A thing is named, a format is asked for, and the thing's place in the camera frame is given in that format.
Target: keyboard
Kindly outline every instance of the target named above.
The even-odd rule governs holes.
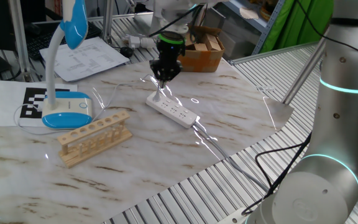
[[[52,39],[52,35],[55,32],[57,26],[59,26],[59,22],[53,23],[44,23],[37,24],[41,28],[40,35],[34,34],[26,34],[25,39],[27,41],[27,51],[29,53],[29,57],[34,60],[40,60],[42,58],[40,54],[41,49],[46,49],[49,47],[50,40]],[[86,35],[86,39],[90,39],[93,37],[99,36],[102,33],[102,30],[97,28],[92,23],[88,22],[88,35]],[[60,45],[66,44],[66,38],[63,38]]]

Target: green curtain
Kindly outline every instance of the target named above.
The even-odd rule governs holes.
[[[324,33],[333,13],[333,0],[299,0],[313,25]],[[295,0],[286,0],[268,34],[260,53],[318,41],[320,36],[311,28]]]

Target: power outlet socket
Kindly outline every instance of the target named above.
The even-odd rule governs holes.
[[[191,128],[192,125],[196,122],[197,114],[191,112],[185,107],[179,105],[173,100],[169,99],[166,96],[160,94],[159,101],[153,101],[156,91],[153,92],[146,99],[146,104],[156,109],[158,112],[164,114],[165,116],[171,118],[178,124],[182,125],[185,128]]]

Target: white marble tabletop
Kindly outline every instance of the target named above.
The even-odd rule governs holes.
[[[148,73],[148,62],[138,63],[77,84],[92,98],[96,113],[118,83]],[[101,117],[128,111],[126,127],[134,137],[71,169],[58,156],[59,134],[0,128],[0,223],[101,223],[222,159],[194,129],[145,104],[155,89],[151,81],[118,87]],[[215,73],[179,74],[164,93],[195,112],[229,154],[278,131],[292,112],[223,60]]]

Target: desk lamp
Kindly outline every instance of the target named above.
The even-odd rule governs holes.
[[[55,60],[60,42],[66,35],[70,49],[84,41],[88,33],[85,0],[63,0],[63,20],[57,27],[48,48],[45,67],[47,96],[42,122],[52,129],[75,129],[92,122],[92,102],[88,95],[74,91],[55,91]]]

